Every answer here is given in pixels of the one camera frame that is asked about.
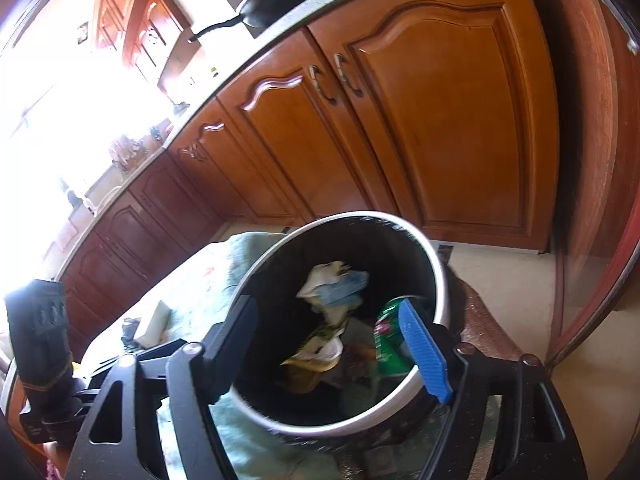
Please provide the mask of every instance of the black device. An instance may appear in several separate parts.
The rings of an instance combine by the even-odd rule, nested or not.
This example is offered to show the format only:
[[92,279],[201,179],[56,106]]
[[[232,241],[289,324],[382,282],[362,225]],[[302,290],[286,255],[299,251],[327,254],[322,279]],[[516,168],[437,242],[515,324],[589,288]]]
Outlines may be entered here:
[[73,442],[84,415],[86,388],[73,377],[62,284],[33,280],[5,298],[15,361],[28,399],[20,423],[35,444]]
[[[213,325],[201,342],[176,340],[145,352],[126,353],[106,363],[91,378],[88,388],[75,391],[67,373],[44,374],[43,367],[31,362],[46,345],[68,349],[65,332],[60,330],[62,325],[51,322],[53,314],[47,319],[58,328],[44,330],[45,325],[40,323],[41,307],[50,308],[49,300],[59,306],[62,298],[58,284],[47,283],[51,282],[37,283],[27,294],[10,298],[10,323],[14,323],[12,331],[17,322],[23,329],[21,334],[35,339],[31,345],[21,342],[16,347],[20,374],[23,366],[28,380],[36,384],[42,384],[45,376],[49,381],[64,378],[62,382],[67,384],[66,389],[56,383],[55,389],[40,392],[40,415],[52,423],[59,413],[54,399],[63,406],[69,398],[82,400],[81,411],[86,415],[82,416],[65,480],[166,480],[155,414],[165,397],[171,401],[178,449],[188,480],[237,480],[209,405],[229,390],[238,374],[258,323],[255,300],[242,296],[225,322]],[[20,302],[22,310],[16,314],[15,307]],[[452,388],[446,400],[449,415],[435,449],[425,456],[419,480],[468,477],[490,395],[501,395],[502,407],[487,479],[586,480],[571,423],[539,361],[486,357],[471,345],[460,346],[448,330],[428,321],[420,306],[409,304],[409,308],[433,342],[431,350],[446,363],[443,370]],[[31,351],[30,346],[39,350]],[[50,361],[58,365],[58,370],[66,370],[63,354],[62,350],[56,351],[56,358]],[[41,478],[16,449],[4,419],[0,420],[3,468],[15,474],[11,478]]]

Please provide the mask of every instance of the dark wooden cabinet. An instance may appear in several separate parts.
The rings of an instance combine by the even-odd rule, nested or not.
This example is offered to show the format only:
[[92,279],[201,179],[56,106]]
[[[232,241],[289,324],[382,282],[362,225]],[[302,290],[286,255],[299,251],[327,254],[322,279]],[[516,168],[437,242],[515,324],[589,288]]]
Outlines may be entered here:
[[309,29],[405,218],[436,240],[545,249],[558,112],[532,0],[353,0]]
[[95,231],[149,286],[187,259],[186,251],[129,192],[106,211]]
[[331,69],[300,30],[245,69],[218,98],[305,220],[396,206]]
[[70,335],[84,348],[142,295],[149,285],[95,233],[89,233],[62,275]]
[[223,224],[165,153],[133,181],[129,190],[188,254],[206,245]]
[[213,99],[172,142],[169,152],[227,221],[295,225],[302,220]]

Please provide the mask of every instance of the green can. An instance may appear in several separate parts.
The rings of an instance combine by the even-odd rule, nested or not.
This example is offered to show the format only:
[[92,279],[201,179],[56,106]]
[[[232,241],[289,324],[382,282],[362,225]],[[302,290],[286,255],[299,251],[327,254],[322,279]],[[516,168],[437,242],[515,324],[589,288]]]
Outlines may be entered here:
[[398,321],[398,309],[404,300],[420,306],[428,305],[423,296],[399,296],[385,303],[373,329],[378,371],[383,377],[404,377],[414,367]]

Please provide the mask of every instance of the countertop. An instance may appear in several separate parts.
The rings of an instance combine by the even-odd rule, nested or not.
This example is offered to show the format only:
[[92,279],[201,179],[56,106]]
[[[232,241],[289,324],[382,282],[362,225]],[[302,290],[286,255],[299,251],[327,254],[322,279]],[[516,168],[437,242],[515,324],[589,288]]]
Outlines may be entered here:
[[231,81],[231,79],[233,79],[246,65],[261,56],[269,47],[276,44],[280,40],[281,36],[289,31],[301,27],[305,23],[308,23],[315,17],[326,12],[328,8],[337,6],[341,1],[343,0],[305,0],[258,36],[255,41],[251,43],[249,50],[239,53],[237,59],[231,60],[231,62],[228,63],[228,69],[225,73],[219,74],[211,84],[207,86],[202,85],[199,99],[194,103],[191,103],[191,106],[183,113],[180,119],[174,123],[174,129],[171,131],[162,147],[149,156],[149,158],[140,164],[135,171],[128,175],[125,181],[121,184],[118,192],[114,193],[114,195],[104,203],[100,211],[98,211],[92,222],[87,226],[85,231],[78,238],[78,241],[70,250],[55,279],[59,280],[60,277],[62,277],[62,274],[65,272],[69,262],[73,259],[84,240],[88,237],[95,224],[107,209],[110,208],[110,206],[116,202],[118,197],[127,190],[129,184],[133,182],[143,171],[145,171],[145,169],[148,168],[149,165],[151,165],[153,161],[155,161],[156,158],[158,158],[158,156],[160,156],[162,152],[169,147],[169,145],[171,145],[173,140],[180,134],[189,120],[215,95],[216,91],[220,87]]

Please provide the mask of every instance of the blue clamp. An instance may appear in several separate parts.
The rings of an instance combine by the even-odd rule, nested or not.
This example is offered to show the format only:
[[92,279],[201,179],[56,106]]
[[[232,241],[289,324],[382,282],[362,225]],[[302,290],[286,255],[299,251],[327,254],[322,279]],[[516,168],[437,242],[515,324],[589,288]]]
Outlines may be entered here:
[[447,376],[447,361],[408,300],[400,304],[398,321],[427,391],[437,397],[440,404],[447,404],[453,396]]

